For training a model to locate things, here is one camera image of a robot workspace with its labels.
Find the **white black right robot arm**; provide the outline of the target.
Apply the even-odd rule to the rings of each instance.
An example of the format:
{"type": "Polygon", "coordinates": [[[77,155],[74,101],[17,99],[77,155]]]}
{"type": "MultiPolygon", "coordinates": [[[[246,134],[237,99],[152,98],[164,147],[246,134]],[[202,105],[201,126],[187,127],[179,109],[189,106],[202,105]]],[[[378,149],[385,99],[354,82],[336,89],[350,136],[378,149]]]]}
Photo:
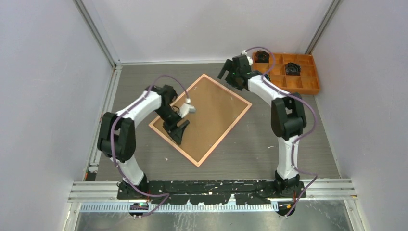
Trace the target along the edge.
{"type": "Polygon", "coordinates": [[[252,59],[245,54],[227,59],[218,78],[238,90],[259,96],[271,108],[271,129],[278,138],[279,162],[274,189],[280,197],[288,197],[300,185],[297,170],[298,139],[307,125],[304,105],[299,94],[290,94],[272,84],[268,75],[251,68],[252,59]]]}

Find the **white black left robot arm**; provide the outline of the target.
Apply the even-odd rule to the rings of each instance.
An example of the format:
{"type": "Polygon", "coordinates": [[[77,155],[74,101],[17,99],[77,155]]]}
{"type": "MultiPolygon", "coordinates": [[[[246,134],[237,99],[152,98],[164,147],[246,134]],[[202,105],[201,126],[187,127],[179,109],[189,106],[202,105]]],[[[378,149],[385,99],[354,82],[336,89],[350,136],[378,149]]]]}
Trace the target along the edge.
{"type": "Polygon", "coordinates": [[[191,99],[186,98],[180,107],[172,103],[178,97],[170,85],[150,86],[131,105],[102,116],[97,148],[117,167],[123,183],[129,186],[129,193],[136,199],[147,195],[148,182],[134,156],[136,150],[136,127],[150,113],[156,112],[163,120],[163,128],[170,138],[180,145],[183,133],[190,123],[184,118],[195,113],[191,99]]]}

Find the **black tape roll top-left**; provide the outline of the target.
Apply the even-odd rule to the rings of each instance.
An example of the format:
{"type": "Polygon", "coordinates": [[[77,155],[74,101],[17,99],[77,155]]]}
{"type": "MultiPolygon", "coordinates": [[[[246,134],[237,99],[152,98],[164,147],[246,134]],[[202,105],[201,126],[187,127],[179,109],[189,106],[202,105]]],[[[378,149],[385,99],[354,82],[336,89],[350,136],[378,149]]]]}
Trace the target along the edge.
{"type": "Polygon", "coordinates": [[[254,62],[255,63],[269,63],[270,54],[266,51],[256,51],[254,53],[254,62]]]}

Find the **blue green tape roll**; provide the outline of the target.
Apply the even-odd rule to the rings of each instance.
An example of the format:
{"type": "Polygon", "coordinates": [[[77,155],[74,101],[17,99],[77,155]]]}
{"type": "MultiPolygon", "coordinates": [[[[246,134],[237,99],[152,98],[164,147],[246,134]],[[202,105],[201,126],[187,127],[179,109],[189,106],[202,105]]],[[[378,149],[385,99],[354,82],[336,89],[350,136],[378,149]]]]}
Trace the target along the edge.
{"type": "Polygon", "coordinates": [[[264,75],[264,78],[265,78],[267,81],[269,81],[269,82],[270,82],[270,77],[269,77],[269,75],[268,75],[268,74],[265,74],[265,75],[264,75]]]}

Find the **black tape roll middle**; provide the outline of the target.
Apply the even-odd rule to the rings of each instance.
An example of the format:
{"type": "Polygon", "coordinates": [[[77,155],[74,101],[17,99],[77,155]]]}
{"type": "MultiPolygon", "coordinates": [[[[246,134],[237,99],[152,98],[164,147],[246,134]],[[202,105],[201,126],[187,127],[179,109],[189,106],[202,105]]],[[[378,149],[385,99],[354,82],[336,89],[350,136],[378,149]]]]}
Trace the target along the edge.
{"type": "Polygon", "coordinates": [[[285,74],[288,76],[300,76],[301,70],[301,66],[293,62],[289,62],[285,65],[285,74]]]}

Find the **orange compartment tray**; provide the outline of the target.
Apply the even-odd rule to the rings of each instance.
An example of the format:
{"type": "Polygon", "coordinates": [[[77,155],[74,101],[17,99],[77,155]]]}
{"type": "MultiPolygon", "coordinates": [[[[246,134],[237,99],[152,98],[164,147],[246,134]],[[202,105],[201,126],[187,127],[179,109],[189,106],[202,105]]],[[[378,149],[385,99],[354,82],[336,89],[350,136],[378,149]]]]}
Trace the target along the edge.
{"type": "Polygon", "coordinates": [[[270,81],[283,90],[306,95],[317,95],[321,90],[316,64],[310,54],[255,51],[252,59],[252,69],[261,73],[270,70],[270,81]]]}

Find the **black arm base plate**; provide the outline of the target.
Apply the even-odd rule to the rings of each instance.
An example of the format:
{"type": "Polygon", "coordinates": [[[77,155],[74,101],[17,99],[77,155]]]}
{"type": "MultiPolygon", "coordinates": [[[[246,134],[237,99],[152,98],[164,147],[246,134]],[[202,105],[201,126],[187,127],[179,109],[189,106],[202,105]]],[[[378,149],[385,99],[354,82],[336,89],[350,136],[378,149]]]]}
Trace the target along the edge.
{"type": "Polygon", "coordinates": [[[235,201],[237,205],[265,205],[271,199],[304,198],[304,183],[292,187],[279,186],[275,180],[152,180],[137,186],[125,181],[118,182],[119,200],[148,200],[159,204],[169,194],[165,204],[170,205],[225,205],[235,201]]]}

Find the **aluminium front rail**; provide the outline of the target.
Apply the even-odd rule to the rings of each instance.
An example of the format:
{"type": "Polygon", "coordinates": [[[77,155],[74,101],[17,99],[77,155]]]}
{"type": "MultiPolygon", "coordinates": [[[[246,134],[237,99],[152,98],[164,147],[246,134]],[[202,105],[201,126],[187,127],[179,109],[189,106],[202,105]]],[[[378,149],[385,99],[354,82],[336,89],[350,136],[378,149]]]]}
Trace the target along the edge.
{"type": "Polygon", "coordinates": [[[135,215],[181,212],[293,212],[302,201],[356,200],[349,179],[302,180],[294,192],[278,192],[271,180],[152,180],[147,195],[116,181],[77,181],[68,202],[81,212],[135,215]]]}

